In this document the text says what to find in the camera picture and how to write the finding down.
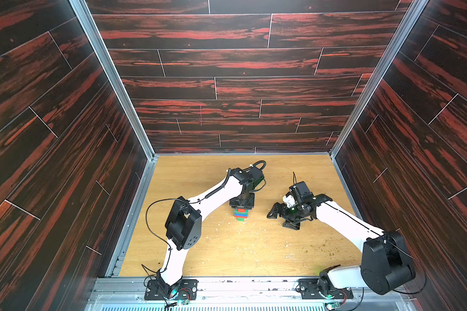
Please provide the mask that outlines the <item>dark green 2x4 lego brick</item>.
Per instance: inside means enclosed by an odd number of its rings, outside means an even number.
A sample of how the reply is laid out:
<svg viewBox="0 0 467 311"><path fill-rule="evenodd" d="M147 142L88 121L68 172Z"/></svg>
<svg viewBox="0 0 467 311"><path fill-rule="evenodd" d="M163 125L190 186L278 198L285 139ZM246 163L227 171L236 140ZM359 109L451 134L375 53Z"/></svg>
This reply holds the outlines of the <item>dark green 2x4 lego brick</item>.
<svg viewBox="0 0 467 311"><path fill-rule="evenodd" d="M246 215L246 216L249 216L249 213L236 213L236 212L234 211L234 215Z"/></svg>

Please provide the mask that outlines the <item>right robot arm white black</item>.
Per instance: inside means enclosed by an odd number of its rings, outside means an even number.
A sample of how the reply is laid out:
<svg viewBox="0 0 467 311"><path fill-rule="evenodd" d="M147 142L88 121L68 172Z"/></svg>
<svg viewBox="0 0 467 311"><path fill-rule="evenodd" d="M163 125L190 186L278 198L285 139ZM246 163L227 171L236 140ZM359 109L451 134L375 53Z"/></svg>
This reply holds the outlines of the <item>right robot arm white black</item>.
<svg viewBox="0 0 467 311"><path fill-rule="evenodd" d="M334 202L325 194L299 198L286 194L267 214L268 219L281 217L285 228L298 230L306 220L319 220L348 239L362 254L361 264L329 267L319 274L317 286L322 296L338 290L365 287L384 295L416 277L413 258L405 238L368 224Z"/></svg>

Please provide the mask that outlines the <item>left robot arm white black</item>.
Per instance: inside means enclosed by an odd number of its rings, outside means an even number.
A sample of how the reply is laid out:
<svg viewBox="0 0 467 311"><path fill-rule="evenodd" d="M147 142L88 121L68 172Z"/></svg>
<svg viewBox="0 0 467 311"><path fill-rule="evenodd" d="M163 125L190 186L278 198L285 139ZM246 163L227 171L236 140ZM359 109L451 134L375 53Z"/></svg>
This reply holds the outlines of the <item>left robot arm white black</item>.
<svg viewBox="0 0 467 311"><path fill-rule="evenodd" d="M265 183L265 161L249 168L228 169L223 181L190 199L174 200L165 222L167 253L162 268L156 273L159 289L166 297L173 297L181 288L183 267L188 254L201 238L202 222L224 203L234 209L234 216L243 221L254 207L258 185Z"/></svg>

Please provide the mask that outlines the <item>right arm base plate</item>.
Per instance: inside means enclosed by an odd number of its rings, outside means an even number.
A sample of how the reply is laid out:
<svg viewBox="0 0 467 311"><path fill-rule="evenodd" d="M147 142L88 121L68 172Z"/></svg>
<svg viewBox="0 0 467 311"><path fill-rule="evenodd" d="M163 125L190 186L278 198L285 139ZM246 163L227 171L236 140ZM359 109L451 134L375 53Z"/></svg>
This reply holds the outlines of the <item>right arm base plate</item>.
<svg viewBox="0 0 467 311"><path fill-rule="evenodd" d="M327 279L320 277L299 279L296 291L301 294L302 299L345 300L354 297L349 289L335 288Z"/></svg>

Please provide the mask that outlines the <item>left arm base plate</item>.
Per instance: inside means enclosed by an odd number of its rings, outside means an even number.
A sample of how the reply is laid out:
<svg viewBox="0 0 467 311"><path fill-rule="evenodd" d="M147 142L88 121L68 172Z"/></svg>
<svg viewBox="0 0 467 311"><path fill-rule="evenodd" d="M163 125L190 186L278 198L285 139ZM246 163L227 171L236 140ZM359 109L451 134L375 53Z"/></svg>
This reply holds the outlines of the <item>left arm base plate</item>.
<svg viewBox="0 0 467 311"><path fill-rule="evenodd" d="M145 301L193 301L197 299L198 280L181 279L173 285L149 279L145 286Z"/></svg>

